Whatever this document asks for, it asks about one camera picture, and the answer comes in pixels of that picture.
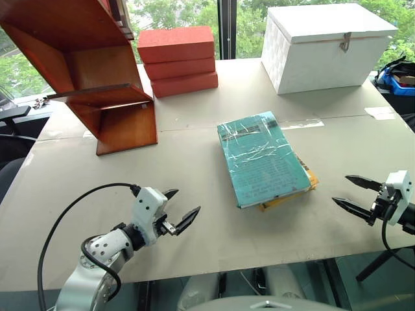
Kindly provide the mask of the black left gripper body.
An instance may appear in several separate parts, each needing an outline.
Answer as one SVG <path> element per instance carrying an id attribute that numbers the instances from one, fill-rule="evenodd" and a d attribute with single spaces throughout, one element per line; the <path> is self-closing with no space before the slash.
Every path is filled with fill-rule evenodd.
<path id="1" fill-rule="evenodd" d="M 156 236 L 166 234 L 178 236 L 181 233 L 179 227 L 167 221 L 167 213 L 164 211 L 157 211 L 154 215 L 154 232 Z"/>

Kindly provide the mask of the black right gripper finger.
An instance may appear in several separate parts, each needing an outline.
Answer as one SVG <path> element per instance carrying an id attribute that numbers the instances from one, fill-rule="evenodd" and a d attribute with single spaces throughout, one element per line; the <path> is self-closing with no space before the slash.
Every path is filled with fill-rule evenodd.
<path id="1" fill-rule="evenodd" d="M 358 175 L 346 175 L 345 178 L 355 185 L 362 187 L 364 189 L 370 189 L 376 192 L 379 192 L 382 188 L 382 184 Z"/>
<path id="2" fill-rule="evenodd" d="M 371 212 L 363 209 L 362 207 L 358 206 L 354 202 L 344 199 L 344 198 L 338 198 L 338 197 L 332 197 L 332 200 L 342 209 L 347 211 L 348 213 L 357 216 L 359 218 L 362 218 L 365 221 L 368 221 L 371 217 Z"/>

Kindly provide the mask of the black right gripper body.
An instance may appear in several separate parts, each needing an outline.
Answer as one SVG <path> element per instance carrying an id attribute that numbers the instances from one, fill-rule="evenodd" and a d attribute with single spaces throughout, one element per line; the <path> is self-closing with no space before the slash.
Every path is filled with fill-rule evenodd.
<path id="1" fill-rule="evenodd" d="M 381 184 L 378 195 L 370 208 L 370 217 L 366 221 L 373 226 L 377 219 L 389 221 L 397 207 L 397 190 L 385 183 Z"/>

